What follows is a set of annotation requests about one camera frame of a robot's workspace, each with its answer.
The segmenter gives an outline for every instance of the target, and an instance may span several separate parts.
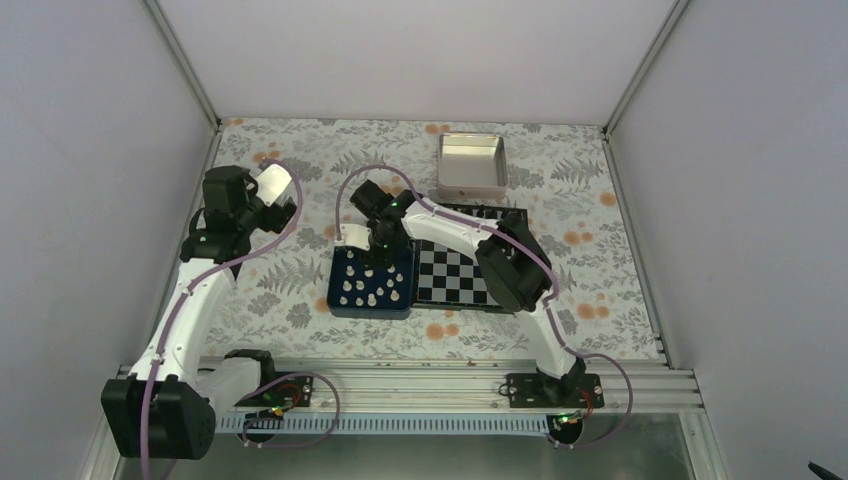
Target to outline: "chessboard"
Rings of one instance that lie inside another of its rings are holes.
[[[466,215],[497,220],[515,212],[527,221],[527,210],[523,208],[456,204],[442,206]],[[512,251],[508,251],[507,255],[511,256]],[[486,290],[486,282],[475,259],[429,240],[417,240],[414,265],[413,307],[506,313]]]

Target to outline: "metal tray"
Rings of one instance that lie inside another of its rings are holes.
[[[439,136],[438,188],[441,198],[491,198],[506,195],[504,140],[488,133]]]

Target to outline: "purple hose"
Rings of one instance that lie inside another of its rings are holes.
[[[406,183],[407,187],[409,187],[409,191],[412,192],[412,196],[415,198],[415,200],[418,203],[420,203],[421,206],[424,207],[424,209],[426,209],[427,211],[432,212],[434,215],[439,215],[439,216],[447,218],[449,220],[459,222],[463,225],[468,225],[469,227],[479,228],[480,230],[484,230],[484,231],[489,232],[493,235],[496,235],[497,237],[503,239],[504,241],[506,241],[507,243],[512,245],[514,248],[519,250],[521,253],[527,255],[531,260],[533,260],[533,262],[536,263],[536,265],[539,266],[539,268],[542,269],[542,271],[545,272],[545,275],[547,275],[548,279],[551,281],[552,290],[551,290],[550,295],[548,295],[547,297],[542,299],[542,305],[545,308],[545,313],[548,316],[548,321],[550,322],[551,329],[554,332],[554,336],[556,336],[557,342],[559,342],[559,344],[562,346],[562,348],[566,352],[568,352],[568,354],[573,355],[577,358],[582,358],[582,359],[585,359],[585,360],[592,359],[592,358],[602,358],[602,359],[610,362],[616,369],[618,369],[619,372],[621,372],[621,376],[624,378],[624,383],[627,385],[627,410],[625,411],[624,418],[621,420],[621,422],[619,422],[619,424],[616,425],[616,427],[611,432],[607,433],[606,435],[604,435],[603,437],[601,437],[597,440],[594,440],[594,441],[591,441],[589,443],[585,443],[585,444],[582,444],[582,445],[579,445],[579,446],[570,445],[570,447],[572,449],[574,449],[574,448],[580,448],[580,449],[588,448],[588,447],[592,447],[592,446],[607,442],[607,441],[611,440],[612,438],[614,438],[616,435],[618,435],[621,432],[622,427],[624,427],[624,425],[627,423],[628,419],[630,418],[630,413],[633,411],[633,385],[630,382],[630,376],[627,375],[627,372],[624,371],[624,367],[622,367],[619,362],[614,360],[609,355],[604,355],[603,353],[588,353],[588,354],[587,353],[580,353],[580,352],[572,349],[571,347],[569,347],[565,343],[565,339],[562,338],[562,335],[560,335],[559,329],[557,328],[556,318],[554,316],[553,306],[552,306],[552,301],[557,296],[559,296],[559,292],[560,292],[559,281],[557,280],[556,275],[554,275],[554,272],[550,269],[550,267],[548,267],[548,265],[545,264],[545,262],[542,261],[542,259],[539,258],[538,255],[531,252],[530,249],[528,249],[527,247],[525,247],[524,245],[519,243],[517,240],[515,240],[512,237],[510,237],[509,235],[507,235],[506,233],[501,232],[497,228],[493,228],[493,227],[490,227],[488,225],[483,225],[482,223],[478,223],[478,222],[475,222],[473,220],[469,220],[469,219],[462,217],[462,216],[460,216],[456,213],[447,211],[446,209],[433,208],[430,205],[424,203],[423,199],[421,198],[421,195],[419,195],[418,192],[415,191],[415,187],[412,185],[412,180],[410,180],[409,177],[406,176],[406,174],[404,174],[403,172],[401,172],[397,168],[389,167],[387,165],[366,165],[362,168],[359,168],[359,169],[353,171],[353,173],[351,173],[345,179],[345,181],[342,182],[342,186],[339,188],[339,194],[336,197],[336,239],[341,240],[341,229],[340,229],[341,221],[340,221],[340,215],[339,214],[340,214],[341,203],[342,203],[342,195],[344,194],[345,187],[347,186],[348,183],[350,183],[350,181],[353,179],[353,177],[359,175],[360,173],[368,171],[368,170],[377,170],[377,169],[388,170],[390,172],[397,174],[400,178],[402,178],[403,181]],[[559,443],[556,442],[550,435],[548,435],[548,439],[551,440],[552,442],[554,442],[554,444],[557,446],[557,448],[559,447]]]
[[[327,386],[330,387],[330,390],[333,391],[333,397],[336,398],[336,414],[333,417],[333,423],[330,424],[330,428],[328,428],[326,432],[324,432],[320,437],[318,437],[314,440],[309,440],[308,442],[302,442],[302,443],[263,443],[263,444],[261,444],[262,448],[278,448],[278,449],[281,449],[281,450],[291,450],[291,449],[295,449],[295,448],[311,447],[311,446],[313,446],[317,443],[321,443],[322,441],[326,440],[327,437],[329,437],[330,434],[333,433],[333,430],[335,430],[339,426],[339,417],[341,417],[341,414],[342,414],[342,403],[341,403],[341,399],[339,398],[339,391],[336,390],[336,387],[329,380],[327,380],[326,377],[324,377],[322,375],[318,375],[315,372],[297,372],[297,373],[289,373],[288,375],[283,375],[282,377],[277,378],[273,382],[270,382],[266,385],[263,385],[262,387],[254,390],[253,392],[248,393],[247,395],[242,397],[242,400],[250,398],[254,395],[259,395],[260,393],[264,392],[265,390],[268,390],[269,388],[277,385],[278,383],[282,383],[282,382],[285,382],[286,380],[291,380],[292,378],[297,378],[297,377],[315,377],[315,378],[321,380],[322,382],[326,383]],[[242,432],[241,432],[241,439],[242,439],[242,441],[245,442],[246,445],[256,445],[256,446],[260,445],[256,442],[251,442],[250,440],[247,439],[247,429],[252,427],[253,425],[255,425],[257,423],[264,422],[266,420],[274,420],[274,419],[273,418],[259,418],[259,417],[257,417],[257,418],[250,419],[249,421],[247,421],[244,424],[244,428],[242,429]]]
[[[198,285],[200,285],[203,280],[209,278],[210,275],[214,275],[215,273],[220,272],[221,270],[225,270],[235,265],[239,265],[247,260],[252,258],[256,258],[259,255],[262,255],[274,248],[277,247],[286,237],[291,234],[294,228],[297,226],[297,221],[300,219],[300,212],[303,210],[303,191],[300,188],[300,180],[297,178],[297,175],[294,173],[294,170],[289,168],[287,165],[279,162],[274,159],[265,159],[273,165],[277,165],[282,167],[288,174],[291,176],[292,183],[294,183],[294,189],[297,193],[297,210],[294,212],[294,216],[292,216],[288,225],[283,229],[277,238],[275,238],[272,242],[264,247],[256,250],[254,252],[248,253],[247,255],[241,256],[239,258],[230,260],[229,262],[224,262],[220,265],[216,265],[215,267],[210,268],[209,270],[201,273],[197,276],[191,283],[188,284],[188,291],[193,292]],[[162,327],[162,335],[159,336],[159,343],[156,345],[156,353],[158,355],[162,355],[165,353],[165,345],[168,342],[168,334],[171,332],[171,327],[174,325],[174,321],[177,318],[177,315],[180,312],[183,304],[186,299],[188,299],[188,294],[183,293],[177,298],[177,301],[174,303],[174,308],[171,309],[171,313],[168,315],[167,320],[165,320],[165,325]],[[150,438],[150,399],[153,396],[153,384],[156,381],[156,374],[159,373],[159,362],[156,359],[151,361],[150,374],[147,378],[147,383],[144,386],[144,395],[141,399],[141,432],[140,432],[140,450],[141,450],[141,475],[144,480],[151,480],[153,477],[150,474],[150,446],[148,444]]]

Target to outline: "purple cable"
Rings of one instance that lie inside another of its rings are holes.
[[[517,240],[515,240],[512,237],[510,237],[509,235],[507,235],[506,233],[501,232],[497,228],[493,228],[493,227],[490,227],[488,225],[483,225],[482,223],[466,219],[466,218],[464,218],[464,217],[462,217],[458,214],[447,211],[446,209],[431,207],[430,205],[426,204],[424,202],[424,200],[421,198],[421,195],[419,195],[418,192],[415,191],[415,187],[412,185],[412,180],[410,180],[409,177],[406,176],[406,174],[404,174],[403,172],[401,172],[397,168],[389,167],[387,165],[366,165],[362,168],[359,168],[359,169],[353,171],[353,173],[351,173],[345,179],[345,181],[342,182],[342,186],[339,188],[339,194],[336,197],[336,239],[341,240],[341,229],[340,229],[341,222],[340,222],[340,215],[339,214],[340,214],[341,203],[342,203],[342,195],[344,194],[345,187],[353,179],[353,177],[359,175],[360,173],[368,171],[368,170],[377,170],[377,169],[388,170],[390,172],[397,174],[400,178],[402,178],[403,181],[406,183],[406,185],[409,187],[409,191],[412,192],[412,196],[415,198],[415,200],[419,204],[421,204],[421,206],[424,207],[424,209],[426,209],[427,211],[432,212],[434,215],[439,215],[439,216],[447,218],[449,220],[459,222],[463,225],[468,225],[469,227],[474,227],[474,228],[478,228],[480,230],[484,230],[486,232],[489,232],[489,233],[503,239],[504,241],[506,241],[507,243],[512,245],[514,248],[518,249],[521,253],[523,253],[524,255],[527,255],[531,260],[533,260],[533,262],[536,263],[536,265],[539,266],[539,268],[542,269],[542,271],[545,272],[545,275],[547,275],[548,279],[551,281],[552,290],[551,290],[550,295],[548,295],[547,297],[542,299],[542,304],[545,308],[545,313],[548,316],[548,321],[550,322],[551,329],[554,331],[554,336],[556,337],[557,342],[559,342],[559,344],[562,346],[562,348],[566,352],[568,352],[568,354],[573,355],[577,358],[582,358],[584,360],[588,360],[588,359],[592,359],[592,358],[602,358],[602,359],[608,361],[616,369],[618,369],[619,372],[621,372],[621,376],[624,378],[624,383],[627,385],[627,410],[625,411],[624,418],[621,420],[621,422],[619,422],[619,424],[616,425],[616,427],[611,432],[607,433],[606,435],[604,435],[603,437],[601,437],[597,440],[594,440],[594,441],[591,441],[589,443],[585,443],[585,444],[582,444],[582,445],[579,445],[579,446],[570,445],[570,447],[571,447],[571,449],[588,448],[588,447],[592,447],[592,446],[607,442],[607,441],[611,440],[612,438],[614,438],[616,435],[618,435],[621,432],[624,425],[627,423],[628,419],[630,418],[630,413],[633,411],[633,385],[630,382],[630,376],[627,375],[627,372],[624,371],[624,367],[622,367],[621,364],[618,361],[614,360],[609,355],[605,355],[603,353],[580,353],[580,352],[572,349],[571,347],[569,347],[565,343],[565,339],[562,338],[562,335],[560,335],[559,329],[557,328],[556,318],[554,316],[553,306],[552,306],[553,299],[555,299],[557,296],[559,296],[559,292],[560,292],[559,281],[557,280],[556,275],[554,275],[554,272],[550,269],[550,267],[548,267],[548,265],[544,261],[542,261],[542,259],[539,258],[538,255],[531,252],[530,249],[528,249],[527,247],[525,247],[524,245],[519,243]],[[554,440],[550,435],[548,435],[548,439],[551,440],[554,443],[556,448],[559,448],[559,442]]]
[[[216,265],[215,267],[210,268],[209,270],[201,273],[197,276],[191,283],[188,284],[187,290],[189,292],[193,292],[198,285],[200,285],[203,280],[209,278],[210,275],[214,275],[221,270],[225,270],[235,265],[239,265],[247,260],[252,258],[256,258],[259,255],[267,253],[268,251],[274,249],[279,245],[286,237],[291,234],[294,228],[297,226],[297,221],[300,219],[300,212],[303,210],[303,191],[300,188],[300,180],[297,178],[297,175],[294,173],[294,170],[289,168],[287,165],[281,163],[278,160],[274,159],[265,159],[270,162],[272,165],[277,165],[282,167],[286,172],[288,172],[289,176],[291,176],[292,183],[294,183],[294,189],[297,193],[297,210],[294,212],[294,216],[292,216],[288,225],[283,229],[280,235],[275,238],[272,242],[268,243],[264,247],[256,250],[254,252],[248,253],[247,255],[243,255],[239,258],[230,260],[229,262],[224,262],[220,265]],[[174,321],[177,318],[177,315],[180,312],[180,309],[183,307],[183,304],[188,299],[188,294],[183,293],[177,299],[176,303],[174,303],[174,308],[171,309],[171,313],[168,315],[167,320],[165,320],[165,325],[162,327],[162,335],[159,337],[159,342],[156,344],[156,353],[158,355],[162,355],[165,353],[165,345],[168,342],[168,334],[171,332],[171,327],[174,325]],[[140,437],[140,450],[141,450],[141,475],[144,480],[151,480],[153,477],[150,473],[150,445],[148,444],[150,439],[150,399],[153,396],[153,384],[156,381],[156,374],[159,373],[159,365],[160,362],[156,361],[154,358],[151,362],[150,373],[147,377],[147,383],[144,385],[144,395],[141,399],[141,434]],[[171,469],[168,469],[165,472],[165,477],[170,474]]]
[[[318,437],[314,440],[310,440],[308,442],[302,442],[302,443],[270,443],[270,444],[256,443],[256,442],[251,442],[250,440],[247,439],[247,429],[252,427],[253,425],[255,425],[257,423],[264,422],[266,420],[276,420],[276,419],[274,419],[274,418],[259,418],[259,417],[252,418],[252,419],[248,420],[247,422],[245,422],[244,428],[242,429],[242,432],[241,432],[241,439],[242,439],[242,441],[245,442],[245,446],[255,445],[255,446],[260,447],[260,448],[279,448],[281,450],[311,447],[315,444],[321,443],[324,440],[326,440],[327,437],[329,437],[330,434],[333,433],[333,430],[335,430],[339,426],[339,417],[341,417],[341,414],[342,414],[342,404],[341,404],[341,399],[339,398],[339,391],[336,390],[336,387],[329,380],[327,380],[326,377],[324,377],[322,375],[318,375],[315,372],[297,372],[297,373],[289,373],[288,375],[283,375],[282,377],[277,378],[273,382],[270,382],[266,385],[263,385],[262,387],[254,390],[253,392],[248,393],[247,395],[242,397],[242,400],[248,399],[248,398],[250,398],[254,395],[259,395],[260,393],[264,392],[265,390],[268,390],[269,388],[277,385],[278,383],[282,383],[282,382],[285,382],[286,380],[291,380],[292,378],[297,378],[297,377],[315,377],[315,378],[321,380],[322,382],[326,383],[327,386],[330,387],[330,390],[333,391],[333,397],[336,398],[336,414],[333,417],[333,423],[330,424],[330,428],[328,428],[327,431],[324,432],[320,437]]]

